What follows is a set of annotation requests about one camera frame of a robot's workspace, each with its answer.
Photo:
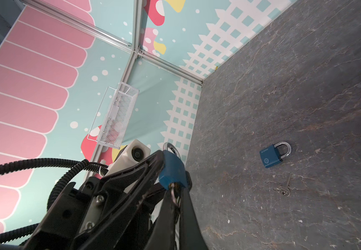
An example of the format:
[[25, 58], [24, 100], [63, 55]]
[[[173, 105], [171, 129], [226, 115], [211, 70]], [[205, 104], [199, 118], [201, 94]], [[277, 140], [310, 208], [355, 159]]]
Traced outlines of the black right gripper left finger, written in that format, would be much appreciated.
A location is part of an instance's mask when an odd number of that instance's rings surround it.
[[175, 205], [170, 190], [167, 190], [154, 229], [144, 249], [174, 250], [176, 218]]

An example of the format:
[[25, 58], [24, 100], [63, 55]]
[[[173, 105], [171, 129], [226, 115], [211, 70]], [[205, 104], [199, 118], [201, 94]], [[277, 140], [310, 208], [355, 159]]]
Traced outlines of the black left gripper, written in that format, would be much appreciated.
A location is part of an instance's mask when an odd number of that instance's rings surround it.
[[156, 183], [164, 152], [80, 189], [70, 183], [24, 245], [25, 250], [141, 250], [152, 227], [151, 214], [163, 200]]

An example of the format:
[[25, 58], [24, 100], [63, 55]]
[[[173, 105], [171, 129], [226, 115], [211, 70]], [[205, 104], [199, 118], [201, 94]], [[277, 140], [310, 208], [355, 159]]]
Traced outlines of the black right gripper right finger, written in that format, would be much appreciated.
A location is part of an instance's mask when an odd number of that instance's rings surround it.
[[181, 250], [208, 250], [186, 187], [180, 194], [179, 243]]

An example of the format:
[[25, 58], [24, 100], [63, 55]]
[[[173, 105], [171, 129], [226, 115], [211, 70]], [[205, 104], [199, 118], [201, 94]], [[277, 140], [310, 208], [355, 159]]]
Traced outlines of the silver key with ring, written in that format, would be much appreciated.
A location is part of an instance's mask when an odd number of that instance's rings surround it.
[[180, 187], [180, 185], [178, 183], [171, 183], [169, 185], [169, 188], [170, 188], [172, 202], [175, 205], [176, 215], [179, 216], [179, 214], [180, 214], [181, 187]]

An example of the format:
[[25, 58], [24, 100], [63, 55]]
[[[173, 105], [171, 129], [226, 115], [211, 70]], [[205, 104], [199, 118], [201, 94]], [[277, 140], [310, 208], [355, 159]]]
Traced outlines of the small blue padlock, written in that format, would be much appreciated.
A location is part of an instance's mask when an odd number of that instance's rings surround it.
[[164, 189], [169, 190], [172, 183], [178, 183], [182, 187], [191, 190], [192, 182], [189, 172], [185, 170], [185, 165], [176, 147], [166, 142], [163, 145], [164, 168], [158, 180]]

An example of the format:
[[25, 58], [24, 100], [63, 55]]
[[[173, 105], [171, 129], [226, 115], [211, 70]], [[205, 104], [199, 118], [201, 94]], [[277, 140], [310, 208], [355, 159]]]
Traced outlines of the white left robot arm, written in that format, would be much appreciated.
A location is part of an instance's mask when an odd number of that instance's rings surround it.
[[[120, 150], [108, 149], [100, 156], [106, 165], [113, 163]], [[33, 158], [0, 154], [0, 164]], [[80, 148], [45, 150], [41, 158], [83, 160]], [[6, 174], [0, 177], [0, 233], [41, 222], [46, 214], [50, 192], [68, 168], [44, 167]]]

